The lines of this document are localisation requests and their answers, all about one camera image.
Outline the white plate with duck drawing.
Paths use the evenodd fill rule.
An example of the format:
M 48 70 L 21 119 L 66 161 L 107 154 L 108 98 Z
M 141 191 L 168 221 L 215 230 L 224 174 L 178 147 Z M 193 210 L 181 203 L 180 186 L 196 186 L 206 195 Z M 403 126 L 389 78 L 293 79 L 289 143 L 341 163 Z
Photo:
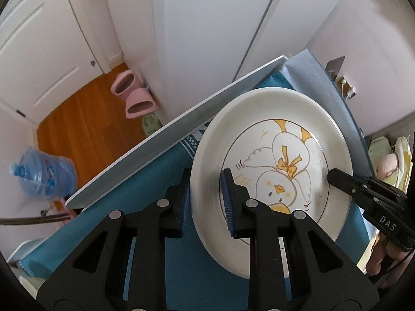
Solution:
M 280 213 L 305 211 L 337 239 L 351 205 L 326 179 L 332 168 L 351 173 L 337 124 L 311 98 L 287 88 L 258 88 L 238 96 L 209 123 L 191 170 L 191 212 L 207 252 L 224 269 L 249 276 L 250 242 L 231 237 L 220 191 L 230 169 L 235 184 Z

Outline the white table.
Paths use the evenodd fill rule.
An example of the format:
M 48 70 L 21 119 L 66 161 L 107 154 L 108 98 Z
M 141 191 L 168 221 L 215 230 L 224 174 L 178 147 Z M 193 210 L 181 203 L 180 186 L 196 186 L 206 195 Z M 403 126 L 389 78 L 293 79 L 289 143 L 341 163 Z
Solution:
M 234 98 L 252 90 L 274 71 L 280 70 L 287 60 L 288 58 L 284 55 L 271 60 L 168 122 L 77 190 L 65 202 L 65 206 L 69 209 L 82 209 L 94 204 L 188 134 L 212 119 Z

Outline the blue tablecloth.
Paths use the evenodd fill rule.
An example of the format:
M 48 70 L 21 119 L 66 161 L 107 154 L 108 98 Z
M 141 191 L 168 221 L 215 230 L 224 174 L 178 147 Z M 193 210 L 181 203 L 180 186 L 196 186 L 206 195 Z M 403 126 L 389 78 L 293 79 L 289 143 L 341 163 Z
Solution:
M 129 192 L 119 187 L 78 216 L 74 224 L 80 225 L 82 232 L 76 245 L 54 257 L 49 264 L 52 272 L 45 281 L 111 211 L 131 214 L 162 199 L 169 187 L 180 183 L 185 168 L 192 170 L 195 155 L 196 151 L 189 154 L 182 144 L 175 145 L 127 181 Z M 183 236 L 168 238 L 165 243 L 167 310 L 248 310 L 249 276 L 243 278 L 224 269 L 198 236 L 191 212 L 190 182 L 191 175 Z

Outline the blue water jug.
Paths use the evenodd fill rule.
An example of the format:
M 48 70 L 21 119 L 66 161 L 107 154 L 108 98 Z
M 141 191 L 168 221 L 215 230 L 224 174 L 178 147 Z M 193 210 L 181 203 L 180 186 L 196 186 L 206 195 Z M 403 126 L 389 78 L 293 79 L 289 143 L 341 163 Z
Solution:
M 60 200 L 77 190 L 77 172 L 72 160 L 32 147 L 26 150 L 19 163 L 10 165 L 10 173 L 32 199 Z

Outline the green slipper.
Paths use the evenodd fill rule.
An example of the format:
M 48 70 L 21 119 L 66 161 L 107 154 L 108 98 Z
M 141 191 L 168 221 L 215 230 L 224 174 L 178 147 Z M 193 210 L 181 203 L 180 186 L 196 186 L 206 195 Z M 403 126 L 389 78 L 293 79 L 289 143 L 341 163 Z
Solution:
M 142 127 L 146 137 L 149 137 L 161 129 L 162 124 L 160 123 L 160 120 L 157 118 L 157 116 L 152 113 L 142 117 Z

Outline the pink slipper upper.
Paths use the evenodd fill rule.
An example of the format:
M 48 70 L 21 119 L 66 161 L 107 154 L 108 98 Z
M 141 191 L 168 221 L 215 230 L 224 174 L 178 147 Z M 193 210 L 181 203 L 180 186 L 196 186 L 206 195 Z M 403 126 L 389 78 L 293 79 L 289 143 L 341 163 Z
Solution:
M 118 74 L 113 85 L 111 86 L 111 92 L 120 98 L 126 98 L 134 85 L 135 74 L 132 70 L 126 70 Z

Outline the white door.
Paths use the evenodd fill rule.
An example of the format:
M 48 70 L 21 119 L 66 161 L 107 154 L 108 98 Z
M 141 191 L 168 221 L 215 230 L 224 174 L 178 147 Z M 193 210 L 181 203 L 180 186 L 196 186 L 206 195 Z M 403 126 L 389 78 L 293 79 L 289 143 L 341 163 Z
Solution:
M 38 126 L 109 69 L 70 0 L 1 0 L 1 105 Z

